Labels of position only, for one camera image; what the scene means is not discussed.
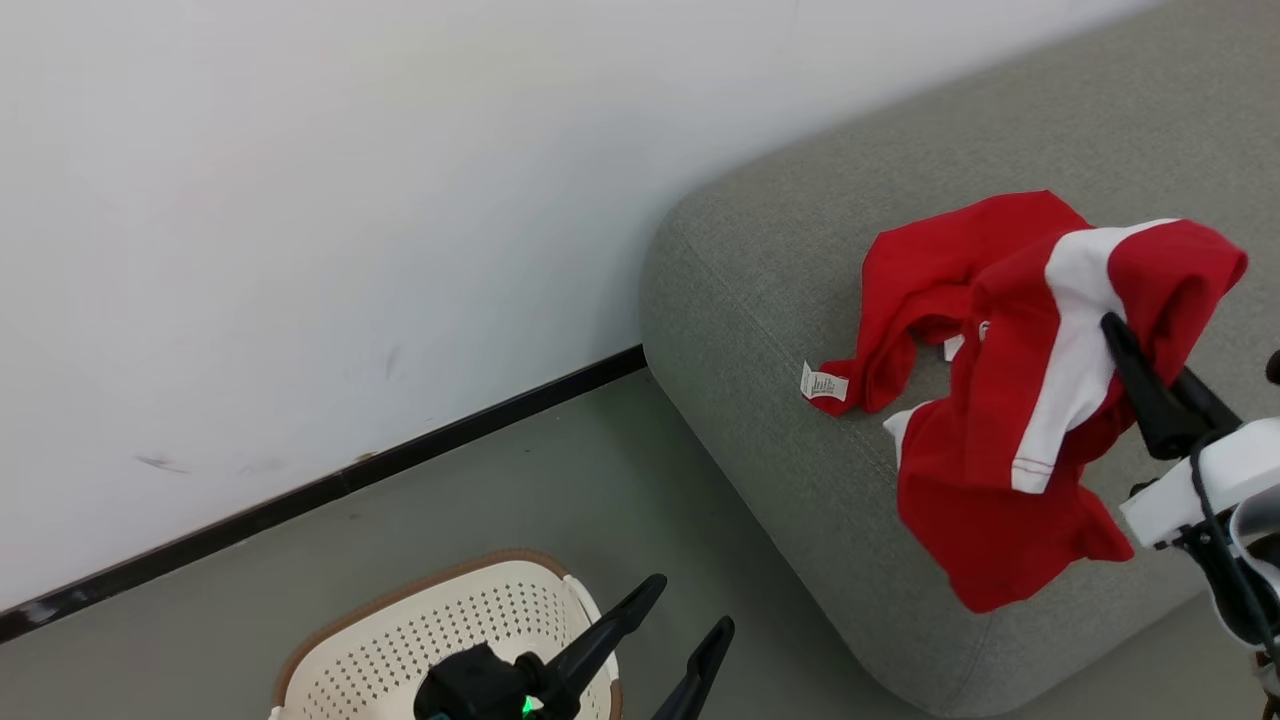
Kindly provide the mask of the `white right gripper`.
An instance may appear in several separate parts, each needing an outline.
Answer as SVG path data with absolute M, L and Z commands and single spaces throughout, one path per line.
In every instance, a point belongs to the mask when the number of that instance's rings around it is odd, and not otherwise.
M 1206 430 L 1229 433 L 1242 425 L 1190 368 L 1183 368 L 1174 380 L 1162 380 L 1117 314 L 1105 314 L 1100 327 L 1151 457 L 1185 457 Z M 1211 443 L 1199 455 L 1199 473 L 1210 506 L 1219 512 L 1280 486 L 1280 418 L 1251 421 Z M 1190 477 L 1190 460 L 1183 459 L 1121 503 L 1139 546 L 1167 543 L 1183 527 L 1204 520 Z

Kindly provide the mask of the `cream perforated laundry basket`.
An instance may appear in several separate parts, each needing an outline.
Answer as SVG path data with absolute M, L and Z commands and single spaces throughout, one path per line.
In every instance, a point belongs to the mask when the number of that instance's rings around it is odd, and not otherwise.
M 346 614 L 297 648 L 269 720 L 413 720 L 442 660 L 486 644 L 503 661 L 549 662 L 600 618 L 586 587 L 547 553 L 507 550 L 412 582 Z

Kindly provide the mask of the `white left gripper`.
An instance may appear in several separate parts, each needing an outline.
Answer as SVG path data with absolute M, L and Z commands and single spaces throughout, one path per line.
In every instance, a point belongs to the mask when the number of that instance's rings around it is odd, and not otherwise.
M 667 585 L 666 575 L 649 575 L 548 661 L 547 670 L 520 670 L 522 694 L 536 701 L 535 707 L 521 710 L 520 720 L 575 720 L 581 694 L 598 675 L 616 683 L 617 648 L 646 620 Z M 652 720 L 699 720 L 735 632 L 731 616 L 718 620 L 690 653 L 684 676 Z

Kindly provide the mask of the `red shirt with white stripe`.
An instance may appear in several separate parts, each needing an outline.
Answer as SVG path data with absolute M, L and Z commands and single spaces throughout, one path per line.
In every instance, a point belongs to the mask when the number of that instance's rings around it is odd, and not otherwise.
M 948 395 L 884 424 L 900 518 L 966 609 L 1133 556 L 1082 484 L 1134 421 L 1102 320 L 1119 316 L 1167 386 L 1247 266 L 1219 232 L 1165 219 L 1052 233 L 975 275 Z

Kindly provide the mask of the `black baseboard strip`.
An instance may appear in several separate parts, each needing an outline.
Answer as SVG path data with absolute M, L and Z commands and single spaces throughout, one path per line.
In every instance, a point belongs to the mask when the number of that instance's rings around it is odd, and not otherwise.
M 346 498 L 515 423 L 599 389 L 640 372 L 646 365 L 643 346 L 626 348 L 424 436 L 371 454 L 347 468 L 92 577 L 8 609 L 0 612 L 0 646 L 243 543 L 265 530 Z

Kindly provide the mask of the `grey fabric sofa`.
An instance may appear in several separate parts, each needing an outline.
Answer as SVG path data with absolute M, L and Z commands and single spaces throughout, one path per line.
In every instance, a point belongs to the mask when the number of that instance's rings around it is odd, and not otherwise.
M 678 204 L 643 272 L 660 388 L 863 669 L 941 717 L 1019 708 L 1204 592 L 1184 553 L 1142 550 L 969 612 L 899 520 L 881 416 L 800 393 L 804 361 L 852 355 L 879 232 L 1028 190 L 1244 249 L 1190 366 L 1280 414 L 1280 0 L 1172 0 L 787 146 Z

